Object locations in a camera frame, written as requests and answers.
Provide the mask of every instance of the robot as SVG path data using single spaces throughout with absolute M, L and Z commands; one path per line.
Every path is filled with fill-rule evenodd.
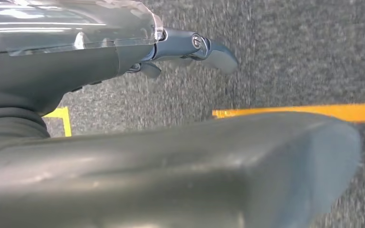
M 0 0 L 0 228 L 303 228 L 360 160 L 358 130 L 307 113 L 50 138 L 63 95 L 158 61 L 239 65 L 131 0 Z

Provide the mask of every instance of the gray carpet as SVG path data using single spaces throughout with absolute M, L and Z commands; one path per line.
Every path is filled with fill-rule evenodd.
M 65 96 L 73 134 L 181 125 L 212 109 L 365 102 L 365 0 L 146 0 L 167 26 L 231 47 L 233 75 L 161 65 L 156 81 L 126 75 Z M 50 131 L 60 135 L 58 122 Z M 365 125 L 360 126 L 365 139 Z M 364 162 L 318 228 L 365 228 Z

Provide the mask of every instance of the yellow floor marking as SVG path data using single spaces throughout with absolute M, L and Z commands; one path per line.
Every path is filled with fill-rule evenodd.
M 253 108 L 238 110 L 215 110 L 213 115 L 217 118 L 233 117 L 238 115 L 249 115 L 270 112 L 307 112 L 323 114 L 349 122 L 365 123 L 365 104 L 338 104 L 298 107 L 276 107 L 276 108 Z
M 69 120 L 69 109 L 68 107 L 57 108 L 55 111 L 50 114 L 45 115 L 44 117 L 48 118 L 61 118 L 64 124 L 64 132 L 66 137 L 72 136 L 72 130 L 70 128 L 70 120 Z

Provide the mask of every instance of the yellow tape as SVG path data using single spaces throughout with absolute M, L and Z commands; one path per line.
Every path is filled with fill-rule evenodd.
M 57 108 L 50 114 L 45 115 L 48 118 L 61 118 L 64 124 L 64 132 L 66 137 L 72 136 L 72 130 L 70 127 L 69 109 L 68 107 Z
M 323 114 L 349 122 L 365 123 L 365 104 L 338 104 L 299 107 L 253 108 L 239 110 L 215 110 L 213 111 L 213 115 L 217 118 L 226 118 L 239 115 L 286 111 Z

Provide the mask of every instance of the transparent plastic cover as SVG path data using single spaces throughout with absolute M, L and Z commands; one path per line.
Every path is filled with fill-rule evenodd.
M 150 45 L 163 23 L 132 0 L 0 0 L 0 53 Z

